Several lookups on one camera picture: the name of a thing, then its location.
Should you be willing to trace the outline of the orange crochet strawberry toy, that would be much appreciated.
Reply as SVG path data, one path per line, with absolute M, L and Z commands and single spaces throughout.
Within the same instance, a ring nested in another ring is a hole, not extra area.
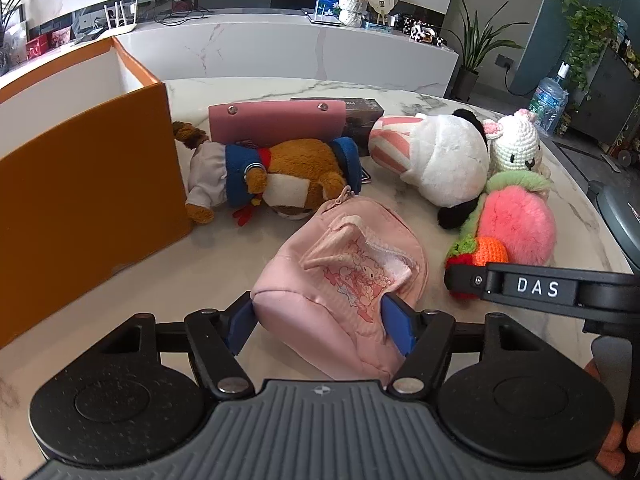
M 445 270 L 452 266 L 486 266 L 487 263 L 509 263 L 509 255 L 500 240 L 491 236 L 460 236 L 447 252 Z

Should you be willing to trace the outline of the pink fluffy peach plush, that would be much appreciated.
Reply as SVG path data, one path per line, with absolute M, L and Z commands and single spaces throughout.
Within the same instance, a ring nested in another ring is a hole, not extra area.
M 460 236 L 495 237 L 506 246 L 509 263 L 543 266 L 556 243 L 555 220 L 547 204 L 550 188 L 550 180 L 533 171 L 494 174 Z

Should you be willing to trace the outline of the pink fabric pouch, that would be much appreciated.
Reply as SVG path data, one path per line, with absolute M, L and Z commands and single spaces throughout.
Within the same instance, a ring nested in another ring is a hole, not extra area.
M 382 298 L 414 307 L 427 278 L 408 224 L 344 188 L 280 247 L 250 298 L 260 324 L 329 378 L 388 384 L 404 358 L 383 326 Z

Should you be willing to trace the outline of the white crochet bunny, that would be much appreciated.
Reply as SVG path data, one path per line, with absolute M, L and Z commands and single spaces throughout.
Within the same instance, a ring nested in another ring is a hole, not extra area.
M 488 176 L 497 172 L 527 170 L 550 177 L 550 170 L 542 162 L 542 143 L 535 126 L 536 115 L 521 108 L 496 122 L 486 119 L 484 133 L 490 157 Z

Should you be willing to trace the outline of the brown sailor plush toy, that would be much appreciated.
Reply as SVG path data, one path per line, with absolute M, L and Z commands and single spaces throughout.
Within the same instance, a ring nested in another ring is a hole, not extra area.
M 344 188 L 361 192 L 360 156 L 351 138 L 295 139 L 258 148 L 215 142 L 190 122 L 174 122 L 172 133 L 192 151 L 186 214 L 196 224 L 212 222 L 224 205 L 234 210 L 239 226 L 260 205 L 283 218 L 305 219 Z

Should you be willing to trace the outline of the pink snap wallet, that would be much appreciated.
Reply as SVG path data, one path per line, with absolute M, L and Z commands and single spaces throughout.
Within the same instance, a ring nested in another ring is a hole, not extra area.
M 340 100 L 254 101 L 211 105 L 210 137 L 223 144 L 269 148 L 298 139 L 328 142 L 346 125 L 346 104 Z

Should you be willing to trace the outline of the dark photo card box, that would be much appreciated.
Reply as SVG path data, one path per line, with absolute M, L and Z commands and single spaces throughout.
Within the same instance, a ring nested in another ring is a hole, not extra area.
M 292 98 L 284 103 L 288 122 L 304 138 L 328 142 L 349 138 L 360 156 L 369 154 L 369 136 L 374 124 L 383 116 L 383 107 L 375 99 L 363 98 Z

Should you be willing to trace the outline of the grey round chair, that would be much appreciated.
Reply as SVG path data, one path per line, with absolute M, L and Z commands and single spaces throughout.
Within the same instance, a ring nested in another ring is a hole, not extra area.
M 589 181 L 587 196 L 623 251 L 634 274 L 639 273 L 639 200 L 628 190 Z

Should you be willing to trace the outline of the dark metal cabinet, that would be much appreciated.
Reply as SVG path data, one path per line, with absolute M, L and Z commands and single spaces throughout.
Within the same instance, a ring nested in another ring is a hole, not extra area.
M 588 94 L 570 114 L 570 128 L 597 141 L 613 157 L 631 151 L 639 134 L 639 79 L 610 47 L 603 52 Z

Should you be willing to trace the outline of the blue water jug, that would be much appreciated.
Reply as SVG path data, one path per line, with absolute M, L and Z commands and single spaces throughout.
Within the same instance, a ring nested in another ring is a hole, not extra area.
M 534 124 L 546 136 L 552 136 L 568 102 L 568 91 L 563 87 L 570 66 L 562 62 L 553 77 L 541 79 L 528 110 L 534 114 Z

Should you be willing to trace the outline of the orange cardboard box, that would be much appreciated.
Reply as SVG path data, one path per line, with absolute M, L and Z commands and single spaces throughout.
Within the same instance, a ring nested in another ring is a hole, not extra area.
M 1 340 L 187 236 L 165 85 L 115 38 L 1 83 Z

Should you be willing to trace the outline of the potted green plant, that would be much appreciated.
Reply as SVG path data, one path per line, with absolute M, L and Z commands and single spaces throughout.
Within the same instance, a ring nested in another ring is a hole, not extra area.
M 499 26 L 494 24 L 495 18 L 509 4 L 508 0 L 498 6 L 497 10 L 484 23 L 480 22 L 477 11 L 470 12 L 465 0 L 459 1 L 462 32 L 458 34 L 453 29 L 447 29 L 447 32 L 456 38 L 460 47 L 460 67 L 452 86 L 451 95 L 458 101 L 468 102 L 478 78 L 480 78 L 478 69 L 491 51 L 502 48 L 524 49 L 521 44 L 503 36 L 503 33 L 511 27 L 527 25 L 527 22 L 517 21 Z

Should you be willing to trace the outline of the black white cow figurine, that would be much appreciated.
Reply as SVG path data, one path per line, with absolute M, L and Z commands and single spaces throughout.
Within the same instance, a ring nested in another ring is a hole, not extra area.
M 406 16 L 404 24 L 402 24 L 402 32 L 409 37 L 410 40 L 418 42 L 419 44 L 430 44 L 434 47 L 446 47 L 447 41 L 442 38 L 442 35 L 436 30 L 436 28 L 424 21 L 413 18 L 412 16 Z

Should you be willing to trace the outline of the hanging ivy plant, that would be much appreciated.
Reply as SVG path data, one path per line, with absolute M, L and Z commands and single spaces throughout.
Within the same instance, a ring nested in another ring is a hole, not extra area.
M 564 62 L 574 86 L 588 91 L 588 73 L 600 60 L 605 47 L 616 36 L 615 15 L 606 6 L 582 0 L 560 0 L 568 33 Z

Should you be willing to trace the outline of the white marble tv console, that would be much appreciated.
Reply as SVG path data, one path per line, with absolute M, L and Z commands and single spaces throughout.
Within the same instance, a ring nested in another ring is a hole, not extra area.
M 162 81 L 293 78 L 443 96 L 458 56 L 401 34 L 315 25 L 303 15 L 213 14 L 182 25 L 142 24 L 131 32 L 65 46 L 11 70 L 1 97 L 110 49 L 130 70 Z

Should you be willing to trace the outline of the small teddy bear in pot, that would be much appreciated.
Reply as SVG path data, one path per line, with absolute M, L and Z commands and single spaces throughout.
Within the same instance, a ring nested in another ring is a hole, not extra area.
M 338 19 L 344 26 L 360 28 L 367 6 L 368 0 L 338 0 L 338 7 L 340 8 Z

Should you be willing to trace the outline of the white wifi router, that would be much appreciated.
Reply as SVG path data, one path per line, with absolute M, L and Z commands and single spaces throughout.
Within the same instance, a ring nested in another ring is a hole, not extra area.
M 122 0 L 112 6 L 104 6 L 106 29 L 103 37 L 113 37 L 132 32 L 138 24 L 138 0 L 134 0 L 128 8 Z

